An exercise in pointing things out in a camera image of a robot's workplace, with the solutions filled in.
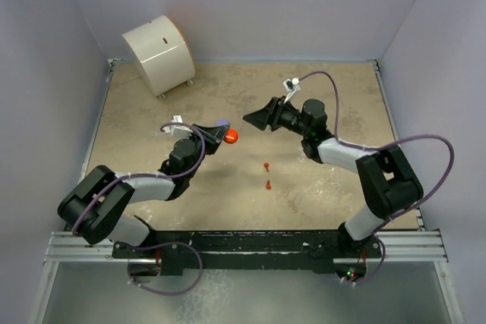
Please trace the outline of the orange earbud charging case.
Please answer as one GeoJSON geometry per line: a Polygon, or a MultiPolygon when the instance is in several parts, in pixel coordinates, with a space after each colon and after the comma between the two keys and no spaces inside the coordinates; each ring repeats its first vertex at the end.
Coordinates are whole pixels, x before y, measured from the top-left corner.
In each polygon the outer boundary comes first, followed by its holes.
{"type": "Polygon", "coordinates": [[[227,144],[234,144],[238,141],[238,132],[232,128],[229,128],[227,131],[226,131],[226,134],[223,138],[223,140],[227,143],[227,144]]]}

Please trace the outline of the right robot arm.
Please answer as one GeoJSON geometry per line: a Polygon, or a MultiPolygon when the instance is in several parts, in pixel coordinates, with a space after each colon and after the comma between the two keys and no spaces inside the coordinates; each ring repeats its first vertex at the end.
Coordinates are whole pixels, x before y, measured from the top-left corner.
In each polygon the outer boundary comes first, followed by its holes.
{"type": "Polygon", "coordinates": [[[306,100],[298,110],[284,98],[273,97],[263,108],[244,115],[243,120],[261,131],[284,127],[302,136],[301,146],[308,159],[358,175],[365,205],[339,227],[337,245],[345,256],[356,256],[364,249],[365,239],[424,195],[399,146],[378,151],[344,146],[327,128],[325,105],[317,99],[306,100]]]}

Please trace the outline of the lilac earbud charging case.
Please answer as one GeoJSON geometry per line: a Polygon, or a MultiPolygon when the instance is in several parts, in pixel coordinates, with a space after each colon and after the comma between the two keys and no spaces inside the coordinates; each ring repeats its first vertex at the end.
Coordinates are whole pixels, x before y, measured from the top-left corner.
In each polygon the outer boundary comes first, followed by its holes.
{"type": "Polygon", "coordinates": [[[222,127],[222,126],[228,126],[228,127],[229,127],[231,124],[230,124],[229,120],[227,120],[227,119],[219,119],[219,120],[218,120],[218,121],[215,123],[215,125],[216,125],[217,127],[222,127]]]}

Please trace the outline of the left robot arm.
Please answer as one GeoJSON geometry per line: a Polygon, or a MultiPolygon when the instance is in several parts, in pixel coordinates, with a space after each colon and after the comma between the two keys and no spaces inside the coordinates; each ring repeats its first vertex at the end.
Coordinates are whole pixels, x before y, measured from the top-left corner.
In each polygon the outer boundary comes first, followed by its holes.
{"type": "Polygon", "coordinates": [[[129,245],[139,257],[148,257],[162,243],[158,231],[137,216],[125,216],[126,207],[148,200],[170,201],[189,187],[205,156],[213,155],[230,126],[202,127],[170,122],[189,135],[175,142],[169,157],[155,172],[124,174],[98,165],[58,205],[58,216],[74,236],[89,244],[109,239],[129,245]]]}

